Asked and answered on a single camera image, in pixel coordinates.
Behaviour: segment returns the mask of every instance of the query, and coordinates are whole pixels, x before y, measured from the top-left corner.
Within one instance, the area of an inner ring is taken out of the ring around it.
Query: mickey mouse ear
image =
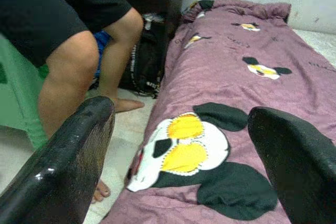
[[[236,220],[255,220],[275,209],[276,192],[254,168],[224,162],[216,171],[215,176],[200,186],[198,204]]]
[[[253,57],[243,57],[243,62],[249,64],[249,65],[258,65],[259,62],[256,58]]]
[[[247,125],[247,114],[234,107],[219,103],[205,103],[193,106],[194,112],[202,121],[228,131],[241,131]]]
[[[209,10],[214,6],[213,0],[201,0],[198,2],[203,10]]]
[[[278,74],[290,74],[292,71],[288,68],[273,68]]]

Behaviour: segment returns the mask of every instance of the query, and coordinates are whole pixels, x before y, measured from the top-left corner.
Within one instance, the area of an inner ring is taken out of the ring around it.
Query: cartoon print
[[[322,66],[322,65],[319,65],[317,63],[313,63],[313,62],[308,62],[311,66],[314,66],[314,67],[318,67],[318,68],[321,68],[321,69],[325,69],[325,70],[328,70],[328,71],[332,71],[332,72],[335,72],[336,73],[336,70],[335,69],[332,69],[330,67],[326,67],[326,66]]]
[[[250,48],[250,47],[251,47],[251,46],[249,45],[249,43],[247,43],[247,42],[242,42],[242,41],[240,41],[240,40],[234,38],[234,36],[232,36],[232,35],[227,36],[227,38],[228,38],[229,40],[231,40],[233,43],[235,43],[235,44],[237,44],[237,45],[240,45],[240,46],[242,46],[242,47],[246,47],[246,48]]]
[[[199,41],[201,39],[211,39],[211,37],[202,37],[200,36],[199,33],[195,33],[192,38],[189,40],[189,42],[187,43],[187,45],[185,45],[184,49],[187,49],[192,43]]]
[[[232,23],[231,25],[241,26],[243,29],[249,31],[260,31],[260,28],[258,28],[259,25],[257,25],[256,23],[247,23],[247,24]]]
[[[226,136],[214,125],[193,113],[161,122],[138,154],[139,163],[128,189],[151,187],[160,172],[192,176],[219,166],[228,156]]]
[[[198,205],[237,220],[255,220],[274,210],[277,194],[262,174],[245,164],[225,162],[229,145],[217,127],[243,130],[247,114],[213,102],[193,110],[157,126],[138,154],[128,189],[200,185]]]
[[[198,4],[198,0],[195,0],[194,2],[192,2],[189,6],[189,9],[194,8],[196,5]]]
[[[205,11],[204,11],[204,10],[201,11],[201,12],[196,16],[196,18],[203,18],[203,17],[205,17]]]
[[[247,68],[252,73],[261,76],[268,77],[272,80],[277,80],[281,74],[290,74],[292,71],[288,68],[268,68],[260,65],[256,58],[253,57],[243,57],[243,61],[247,63]]]

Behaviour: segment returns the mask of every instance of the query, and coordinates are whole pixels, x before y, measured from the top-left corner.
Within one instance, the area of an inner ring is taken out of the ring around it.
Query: cartoon face
[[[205,11],[204,11],[204,10],[201,11],[201,12],[196,16],[196,18],[203,18],[203,17],[205,17]]]
[[[247,63],[247,68],[252,73],[260,77],[268,77],[272,80],[276,80],[281,74],[290,74],[292,71],[288,68],[268,68],[260,65],[256,58],[253,57],[243,57],[243,61]]]
[[[201,39],[211,39],[211,37],[202,37],[199,33],[195,33],[192,38],[189,40],[187,45],[185,45],[184,49],[187,49],[191,44],[195,43],[196,41],[199,41]]]
[[[219,166],[228,156],[225,135],[192,113],[161,122],[138,154],[139,163],[128,189],[143,190],[155,184],[160,172],[192,176]]]
[[[257,25],[256,23],[247,23],[247,24],[232,23],[231,25],[241,26],[243,29],[249,31],[260,31],[260,29],[258,28],[259,25]]]

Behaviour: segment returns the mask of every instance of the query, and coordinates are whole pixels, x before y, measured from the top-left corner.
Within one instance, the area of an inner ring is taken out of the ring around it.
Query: green chair
[[[37,112],[38,69],[0,34],[0,125],[27,132],[35,149],[47,142]]]

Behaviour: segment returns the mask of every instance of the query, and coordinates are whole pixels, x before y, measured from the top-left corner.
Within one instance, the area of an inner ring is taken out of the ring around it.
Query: mattress
[[[184,15],[127,189],[103,224],[290,223],[247,115],[268,106],[336,140],[336,70],[287,26],[289,11],[226,0]]]

